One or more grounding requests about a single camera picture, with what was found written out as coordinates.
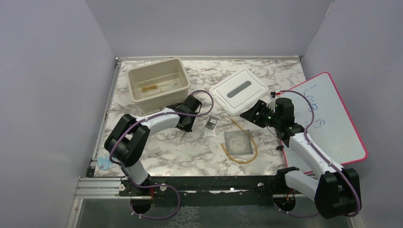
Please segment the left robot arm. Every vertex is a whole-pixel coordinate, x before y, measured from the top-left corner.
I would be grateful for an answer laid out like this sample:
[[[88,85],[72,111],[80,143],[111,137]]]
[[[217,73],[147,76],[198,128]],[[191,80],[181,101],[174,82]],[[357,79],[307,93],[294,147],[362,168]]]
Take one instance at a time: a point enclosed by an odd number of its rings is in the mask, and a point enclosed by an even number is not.
[[[120,118],[104,148],[132,180],[131,188],[136,194],[144,195],[149,190],[149,173],[140,161],[148,138],[171,128],[191,132],[201,105],[200,100],[189,95],[182,103],[170,105],[153,115],[135,118],[125,114]]]

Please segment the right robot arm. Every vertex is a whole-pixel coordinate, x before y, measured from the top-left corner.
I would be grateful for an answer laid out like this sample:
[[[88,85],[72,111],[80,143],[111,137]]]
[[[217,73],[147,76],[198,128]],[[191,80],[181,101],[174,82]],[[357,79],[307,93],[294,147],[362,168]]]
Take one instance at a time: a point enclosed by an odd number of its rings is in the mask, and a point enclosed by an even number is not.
[[[278,170],[274,180],[278,192],[293,189],[302,193],[326,219],[358,215],[362,208],[358,173],[336,163],[314,143],[307,129],[295,122],[291,99],[277,98],[273,106],[258,100],[240,117],[261,128],[274,128],[282,143],[302,158],[316,176],[311,178],[297,167]]]

